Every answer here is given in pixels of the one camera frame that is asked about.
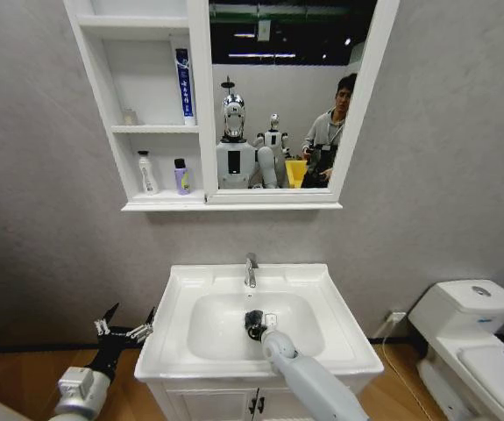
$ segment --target white toilet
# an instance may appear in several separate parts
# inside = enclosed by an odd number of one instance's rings
[[[433,285],[409,313],[429,342],[419,375],[450,421],[504,421],[504,289],[486,280]]]

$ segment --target cabinet door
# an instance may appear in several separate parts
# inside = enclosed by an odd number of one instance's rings
[[[183,421],[252,421],[257,389],[169,391]]]
[[[314,421],[289,389],[260,389],[253,421]]]

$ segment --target yellow bin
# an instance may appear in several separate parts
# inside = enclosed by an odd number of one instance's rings
[[[287,167],[288,187],[299,189],[306,174],[306,161],[285,161]]]

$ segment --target mirror frame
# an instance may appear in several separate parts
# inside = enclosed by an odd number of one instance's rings
[[[210,49],[209,1],[188,0],[191,58],[196,91],[203,186],[207,205],[239,204],[239,209],[341,209],[338,202],[358,135],[373,93],[400,0],[378,0],[365,51],[341,134],[334,171],[327,189],[219,189],[217,134]]]

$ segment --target ceiling light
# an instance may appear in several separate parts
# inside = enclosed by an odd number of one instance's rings
[[[296,54],[293,53],[248,53],[248,54],[228,54],[231,58],[238,59],[293,59]]]

